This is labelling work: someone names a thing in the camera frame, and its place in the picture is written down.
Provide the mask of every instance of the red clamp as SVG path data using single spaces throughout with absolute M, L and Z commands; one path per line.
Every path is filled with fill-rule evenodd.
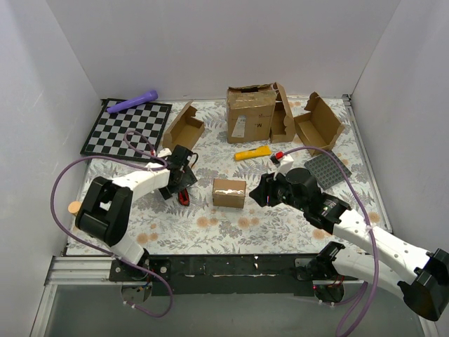
M 177 194 L 177 200 L 180 202 L 183 206 L 189 206 L 190 205 L 190 199 L 189 199 L 189 193 L 187 189 L 182 190 Z

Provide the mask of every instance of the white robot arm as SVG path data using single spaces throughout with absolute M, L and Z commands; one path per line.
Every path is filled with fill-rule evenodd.
M 380 261 L 379 286 L 404 299 L 420 316 L 436 321 L 449 302 L 449 254 L 442 249 L 434 253 L 386 232 L 367 227 L 363 217 L 344 201 L 323 193 L 315 177 L 305 168 L 291 169 L 290 155 L 272 157 L 276 173 L 263 174 L 260 184 L 250 192 L 261 207 L 287 204 L 304 212 L 313 226 L 351 242 L 369 254 L 373 245 L 372 230 Z M 331 242 L 305 268 L 310 279 L 346 275 L 373 281 L 371 255 L 358 254 L 344 245 Z
M 159 163 L 150 162 L 148 171 L 134 171 L 113 179 L 97 177 L 91 183 L 77 212 L 75 225 L 106 244 L 116 256 L 135 265 L 142 265 L 148 253 L 126 232 L 131 204 L 159 190 L 164 199 L 193 185 L 196 178 L 189 167 L 193 152 L 177 145 L 173 153 L 163 149 L 158 157 L 166 159 L 162 170 Z

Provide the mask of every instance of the brown box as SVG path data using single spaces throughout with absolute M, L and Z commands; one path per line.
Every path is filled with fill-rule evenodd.
M 194 118 L 196 109 L 188 102 L 163 134 L 162 146 L 171 151 L 176 145 L 192 150 L 204 132 L 204 122 Z
M 272 143 L 291 142 L 295 137 L 295 121 L 288 104 L 286 91 L 277 82 L 273 83 L 273 89 L 276 91 L 276 107 L 269 138 Z
M 246 181 L 214 179 L 212 187 L 213 206 L 236 207 L 245 204 Z
M 297 135 L 306 146 L 331 150 L 343 132 L 344 125 L 318 93 L 310 95 L 305 110 L 310 112 L 294 118 Z M 320 154 L 316 150 L 309 152 L 311 156 Z
M 227 141 L 246 143 L 269 138 L 276 104 L 272 84 L 227 90 Z

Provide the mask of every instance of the checkerboard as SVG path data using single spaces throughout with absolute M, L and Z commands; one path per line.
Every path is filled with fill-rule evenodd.
M 171 105 L 161 103 L 146 103 L 138 105 L 118 114 L 108 114 L 106 109 L 123 100 L 107 99 L 97 121 L 93 125 L 89 136 L 81 149 L 81 154 L 88 156 L 101 154 L 108 157 L 149 161 L 148 158 L 130 149 L 123 141 L 127 130 L 136 130 L 148 138 L 155 149 L 159 146 L 161 136 L 167 123 Z M 134 147 L 142 151 L 150 151 L 148 144 L 138 135 L 128 135 Z

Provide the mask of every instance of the floral tablecloth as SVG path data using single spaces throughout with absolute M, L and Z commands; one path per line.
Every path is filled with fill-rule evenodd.
M 305 113 L 305 98 L 289 98 L 293 115 Z M 345 124 L 333 151 L 352 172 L 351 182 L 369 212 L 373 225 L 385 227 L 365 164 L 362 161 L 349 116 L 341 99 L 325 99 L 334 113 Z M 168 124 L 185 103 L 172 103 Z M 260 175 L 274 170 L 269 157 L 234 161 L 234 153 L 268 144 L 272 152 L 301 146 L 295 136 L 292 143 L 270 145 L 269 141 L 228 144 L 226 105 L 224 100 L 196 101 L 196 117 L 202 119 L 206 130 L 194 151 L 199 160 L 194 167 L 198 183 L 189 188 L 190 206 L 181 206 L 174 197 L 164 201 L 158 191 L 137 200 L 131 209 L 128 233 L 148 252 L 153 254 L 205 253 L 318 253 L 330 240 L 342 242 L 323 230 L 311 226 L 302 213 L 288 206 L 260 208 L 248 193 L 260 181 Z M 296 152 L 294 166 L 303 166 L 311 159 L 308 151 Z M 112 178 L 130 173 L 131 168 L 112 161 L 93 160 L 83 181 L 84 197 L 96 176 Z M 245 207 L 231 209 L 214 207 L 212 183 L 214 178 L 245 180 L 247 182 Z M 346 183 L 339 183 L 326 191 L 349 202 L 358 209 Z M 72 226 L 72 232 L 82 239 L 94 242 Z M 67 255 L 98 255 L 98 252 L 70 239 Z

